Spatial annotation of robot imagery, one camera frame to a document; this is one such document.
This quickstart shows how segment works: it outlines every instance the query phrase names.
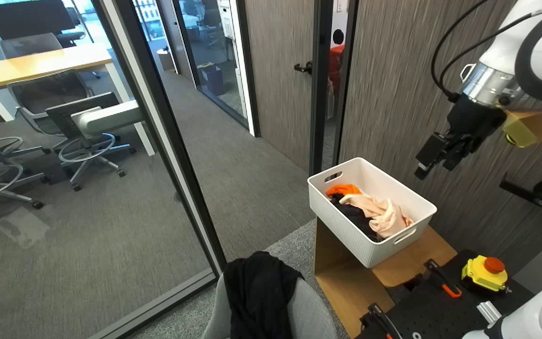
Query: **white plastic basket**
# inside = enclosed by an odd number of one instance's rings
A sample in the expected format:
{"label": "white plastic basket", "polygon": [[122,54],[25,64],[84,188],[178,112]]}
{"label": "white plastic basket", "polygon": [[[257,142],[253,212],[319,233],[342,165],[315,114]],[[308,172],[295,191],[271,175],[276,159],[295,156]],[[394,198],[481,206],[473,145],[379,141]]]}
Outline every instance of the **white plastic basket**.
{"label": "white plastic basket", "polygon": [[[325,181],[334,174],[338,176]],[[378,264],[417,240],[436,213],[434,204],[360,157],[316,174],[307,181],[313,212],[365,267]],[[400,205],[403,215],[411,218],[413,224],[382,242],[371,241],[325,196],[329,188],[347,184],[357,186],[372,197],[391,199]]]}

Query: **black garment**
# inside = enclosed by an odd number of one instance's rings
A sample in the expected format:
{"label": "black garment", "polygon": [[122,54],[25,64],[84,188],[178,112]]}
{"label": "black garment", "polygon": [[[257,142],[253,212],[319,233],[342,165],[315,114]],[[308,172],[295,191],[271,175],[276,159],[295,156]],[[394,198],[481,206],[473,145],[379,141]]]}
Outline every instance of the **black garment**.
{"label": "black garment", "polygon": [[371,227],[369,227],[369,221],[372,218],[366,218],[363,210],[356,206],[352,206],[351,204],[340,204],[340,199],[342,199],[343,197],[344,195],[342,194],[332,195],[332,204],[334,204],[334,206],[336,206],[336,208],[340,212],[342,212],[345,217],[347,217],[353,224],[355,224],[355,226],[357,226],[357,228],[359,228],[372,241],[382,241],[383,238],[381,236],[378,236],[378,234],[374,232]]}
{"label": "black garment", "polygon": [[268,252],[227,264],[224,273],[231,309],[231,339],[291,339],[288,302],[300,272]]}

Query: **wooden stand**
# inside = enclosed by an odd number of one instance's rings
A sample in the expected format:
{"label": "wooden stand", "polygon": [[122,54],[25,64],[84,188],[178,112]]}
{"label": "wooden stand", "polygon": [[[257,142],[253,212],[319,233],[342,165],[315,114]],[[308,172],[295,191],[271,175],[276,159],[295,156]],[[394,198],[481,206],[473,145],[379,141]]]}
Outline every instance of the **wooden stand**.
{"label": "wooden stand", "polygon": [[351,338],[361,333],[359,318],[376,302],[384,311],[394,306],[385,287],[395,287],[418,273],[424,262],[434,259],[443,265],[457,252],[428,227],[405,249],[373,268],[363,266],[323,222],[317,221],[315,277]]}

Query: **red button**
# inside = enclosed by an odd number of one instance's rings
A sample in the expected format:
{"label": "red button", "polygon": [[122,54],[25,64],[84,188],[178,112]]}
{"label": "red button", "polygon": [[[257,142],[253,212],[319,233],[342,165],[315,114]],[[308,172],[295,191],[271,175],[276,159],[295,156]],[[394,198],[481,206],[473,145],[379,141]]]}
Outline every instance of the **red button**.
{"label": "red button", "polygon": [[505,271],[505,264],[501,260],[490,256],[484,260],[484,268],[491,273],[497,274]]}

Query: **carpet floor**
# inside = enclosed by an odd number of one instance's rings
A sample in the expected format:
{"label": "carpet floor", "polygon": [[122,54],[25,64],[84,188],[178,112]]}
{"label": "carpet floor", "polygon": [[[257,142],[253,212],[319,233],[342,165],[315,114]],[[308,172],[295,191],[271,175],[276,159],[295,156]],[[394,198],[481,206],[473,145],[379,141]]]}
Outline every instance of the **carpet floor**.
{"label": "carpet floor", "polygon": [[[315,222],[315,219],[308,222],[265,250],[303,274],[305,281],[321,296],[334,318],[338,339],[346,339],[348,334],[313,273]],[[215,287],[209,287],[134,333],[130,339],[198,339],[204,333],[214,306]]]}
{"label": "carpet floor", "polygon": [[[112,88],[106,73],[85,76],[97,94]],[[161,77],[229,260],[312,218],[302,169],[183,77]],[[41,210],[0,199],[0,338],[89,337],[208,267],[159,155],[147,156],[133,127],[115,133],[137,148],[110,156],[126,177],[94,164],[79,192],[67,182],[18,189]],[[11,135],[25,147],[58,141],[21,118],[0,123],[0,137]],[[38,172],[57,160],[36,152],[20,161]]]}

